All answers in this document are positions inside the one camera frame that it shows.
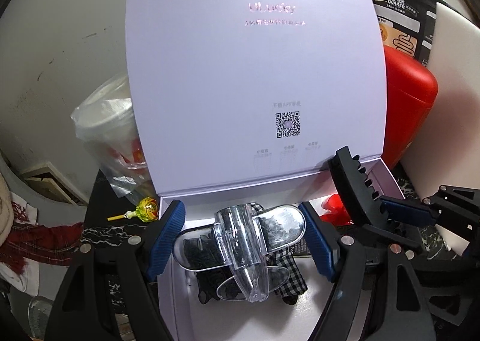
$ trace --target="lollipop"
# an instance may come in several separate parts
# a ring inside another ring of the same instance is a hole
[[[158,219],[158,204],[155,199],[152,197],[145,197],[140,200],[138,206],[135,208],[135,211],[127,211],[123,215],[117,215],[114,217],[107,218],[108,221],[123,219],[123,218],[133,218],[138,217],[142,222],[151,222]]]

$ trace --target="red plastic bottle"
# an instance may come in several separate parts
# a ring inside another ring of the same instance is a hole
[[[382,159],[393,168],[413,141],[438,93],[434,75],[418,61],[384,46],[387,119]]]

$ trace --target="open gift box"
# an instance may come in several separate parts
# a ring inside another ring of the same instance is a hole
[[[336,192],[326,162],[345,145],[380,194],[402,197],[380,159],[386,75],[371,0],[127,0],[126,45],[161,211],[181,200],[185,228],[250,202],[311,200],[321,213]],[[309,289],[294,307],[275,295],[203,306],[194,274],[170,260],[162,317],[179,341],[308,339],[331,286],[312,259],[297,262]]]

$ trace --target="clear plastic bag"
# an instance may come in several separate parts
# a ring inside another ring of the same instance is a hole
[[[71,114],[75,133],[118,197],[134,204],[155,194],[143,156],[130,97],[128,76],[112,77]]]

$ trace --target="plaid scarf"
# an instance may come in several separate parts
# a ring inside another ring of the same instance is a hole
[[[0,262],[20,275],[25,257],[38,262],[68,266],[71,256],[80,245],[83,223],[73,226],[45,227],[14,223],[10,234],[0,246]]]

